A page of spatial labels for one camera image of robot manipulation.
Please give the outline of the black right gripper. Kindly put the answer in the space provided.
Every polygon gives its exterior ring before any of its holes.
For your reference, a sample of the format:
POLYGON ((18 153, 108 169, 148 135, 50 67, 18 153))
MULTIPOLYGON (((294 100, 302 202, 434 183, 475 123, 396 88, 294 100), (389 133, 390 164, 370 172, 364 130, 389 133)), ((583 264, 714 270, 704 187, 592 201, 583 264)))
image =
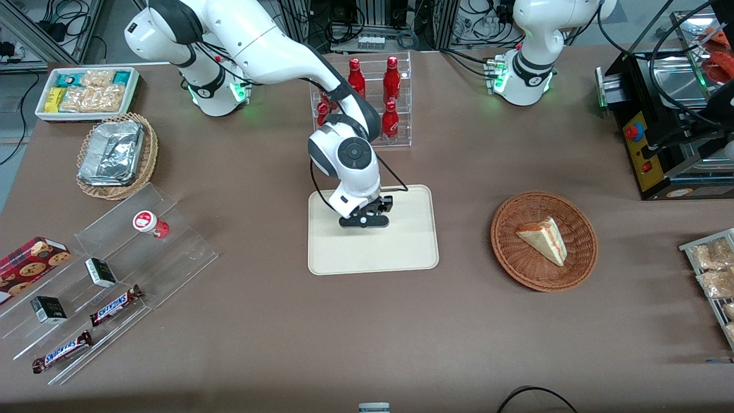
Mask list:
POLYGON ((355 209, 349 217, 338 220, 341 228, 386 228, 388 212, 393 207, 393 196, 378 196, 364 208, 355 209))

